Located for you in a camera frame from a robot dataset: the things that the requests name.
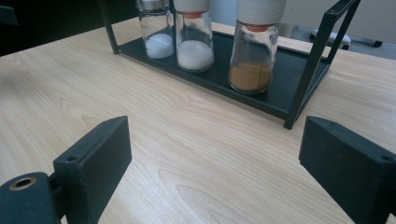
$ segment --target orange lid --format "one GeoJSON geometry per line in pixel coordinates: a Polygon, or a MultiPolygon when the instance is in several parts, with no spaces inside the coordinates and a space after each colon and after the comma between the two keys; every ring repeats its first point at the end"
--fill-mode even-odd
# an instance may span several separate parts
{"type": "Polygon", "coordinates": [[[268,27],[270,27],[271,25],[247,25],[247,29],[250,32],[264,32],[266,30],[268,30],[268,27]]]}
{"type": "Polygon", "coordinates": [[[204,12],[184,12],[183,15],[186,19],[194,20],[194,19],[201,18],[203,13],[204,12]]]}

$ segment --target jar with brown powder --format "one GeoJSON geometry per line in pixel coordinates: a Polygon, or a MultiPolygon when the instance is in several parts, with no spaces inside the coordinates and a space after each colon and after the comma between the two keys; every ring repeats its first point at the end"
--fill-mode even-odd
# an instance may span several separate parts
{"type": "Polygon", "coordinates": [[[236,91],[258,94],[270,86],[285,5],[286,0],[237,0],[229,74],[236,91]]]}

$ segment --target hole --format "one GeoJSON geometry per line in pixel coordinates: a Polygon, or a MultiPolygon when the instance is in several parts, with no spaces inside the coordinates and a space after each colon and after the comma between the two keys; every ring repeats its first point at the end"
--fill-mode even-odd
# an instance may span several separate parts
{"type": "Polygon", "coordinates": [[[67,157],[67,161],[75,161],[77,158],[77,156],[69,156],[67,157]]]}
{"type": "Polygon", "coordinates": [[[393,161],[393,158],[391,158],[391,157],[389,157],[389,156],[382,156],[381,158],[382,158],[382,160],[384,160],[384,161],[393,161]]]}
{"type": "Polygon", "coordinates": [[[20,180],[15,181],[9,186],[10,190],[21,190],[27,189],[32,186],[36,181],[36,178],[33,176],[25,177],[20,180]]]}
{"type": "Polygon", "coordinates": [[[30,183],[32,183],[31,179],[23,179],[20,182],[18,182],[15,186],[17,186],[18,188],[21,188],[21,187],[26,186],[30,183]]]}

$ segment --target spice rack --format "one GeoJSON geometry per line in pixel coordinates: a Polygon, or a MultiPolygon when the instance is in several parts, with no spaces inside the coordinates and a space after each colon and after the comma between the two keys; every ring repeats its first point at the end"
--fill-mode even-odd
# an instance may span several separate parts
{"type": "Polygon", "coordinates": [[[209,70],[199,74],[192,74],[178,67],[176,54],[166,59],[150,59],[147,56],[142,38],[118,45],[104,0],[98,0],[98,4],[111,47],[115,54],[126,54],[143,63],[152,65],[177,77],[184,78],[238,102],[281,118],[285,120],[283,126],[291,129],[314,94],[320,81],[329,70],[360,1],[340,0],[324,13],[310,53],[278,47],[271,87],[266,92],[258,95],[241,94],[233,90],[228,83],[230,59],[233,50],[232,35],[213,32],[215,62],[209,70]],[[345,13],[346,16],[332,44],[329,55],[322,57],[335,23],[345,13]]]}

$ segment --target black plastic bracket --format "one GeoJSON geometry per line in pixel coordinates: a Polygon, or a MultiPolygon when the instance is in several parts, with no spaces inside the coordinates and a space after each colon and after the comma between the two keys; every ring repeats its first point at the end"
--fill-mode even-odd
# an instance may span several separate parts
{"type": "Polygon", "coordinates": [[[128,119],[100,123],[54,162],[55,172],[13,178],[0,188],[0,222],[97,223],[132,155],[128,119]]]}
{"type": "Polygon", "coordinates": [[[396,214],[396,156],[368,139],[307,117],[300,162],[356,223],[396,214]]]}
{"type": "Polygon", "coordinates": [[[12,7],[0,6],[0,24],[18,25],[15,10],[12,7]]]}

